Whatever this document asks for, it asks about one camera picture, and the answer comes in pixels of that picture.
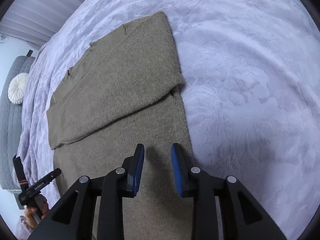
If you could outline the person's left hand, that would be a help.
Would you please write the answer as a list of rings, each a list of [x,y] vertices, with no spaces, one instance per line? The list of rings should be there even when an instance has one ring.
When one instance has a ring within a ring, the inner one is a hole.
[[[44,217],[47,215],[47,213],[50,211],[50,209],[49,209],[49,205],[47,203],[46,197],[41,194],[39,195],[39,197],[42,197],[41,205],[40,205],[41,212],[42,212],[41,219],[44,219]],[[32,207],[32,206],[27,206],[24,211],[24,216],[26,218],[26,223],[29,226],[29,228],[34,230],[38,225],[35,218],[39,218],[39,216],[37,215],[37,208]]]

